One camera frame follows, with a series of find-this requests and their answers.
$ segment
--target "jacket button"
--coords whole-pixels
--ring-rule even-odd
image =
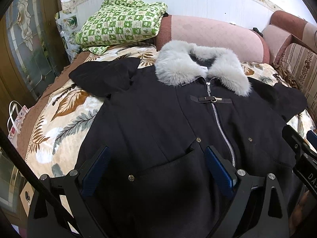
[[[134,176],[133,175],[129,175],[128,179],[129,179],[129,181],[134,181]]]

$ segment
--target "jacket sleeve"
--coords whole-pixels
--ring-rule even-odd
[[[270,86],[253,78],[249,78],[249,81],[252,89],[266,100],[286,122],[307,107],[307,99],[298,89],[286,87],[281,83]]]
[[[128,57],[113,61],[85,62],[74,69],[69,77],[82,89],[98,97],[128,90],[140,58]]]

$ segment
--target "white tag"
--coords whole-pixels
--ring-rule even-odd
[[[201,68],[202,68],[204,71],[208,71],[208,67],[206,67],[206,66],[201,66]]]

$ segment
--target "cardboard box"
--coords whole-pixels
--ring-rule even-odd
[[[34,188],[31,186],[29,182],[27,182],[20,194],[21,202],[27,216],[29,216],[29,210],[30,210],[33,194],[34,194]]]

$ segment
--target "bed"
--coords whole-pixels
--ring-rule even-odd
[[[17,140],[18,152],[37,177],[44,173],[50,177],[63,176],[74,168],[80,145],[103,103],[101,98],[76,86],[69,79],[69,73],[85,61],[124,57],[139,57],[139,67],[151,66],[159,53],[157,50],[171,39],[231,48],[238,55],[247,76],[269,85],[279,82],[290,86],[268,64],[271,60],[269,47],[258,33],[217,20],[170,15],[162,20],[156,47],[138,42],[112,46],[102,56],[82,52],[47,88],[27,114]],[[303,138],[308,130],[315,129],[306,110],[294,116],[289,124]]]

